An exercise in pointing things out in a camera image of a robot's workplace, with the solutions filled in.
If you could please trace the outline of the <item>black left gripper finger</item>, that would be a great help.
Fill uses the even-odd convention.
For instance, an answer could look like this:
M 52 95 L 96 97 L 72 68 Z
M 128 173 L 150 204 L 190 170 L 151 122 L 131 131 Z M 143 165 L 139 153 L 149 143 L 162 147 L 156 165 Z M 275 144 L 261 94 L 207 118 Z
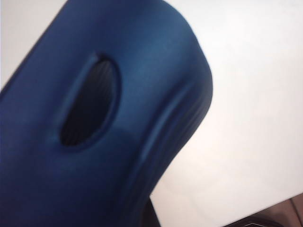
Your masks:
M 148 200 L 142 211 L 140 227 L 161 227 L 151 200 Z

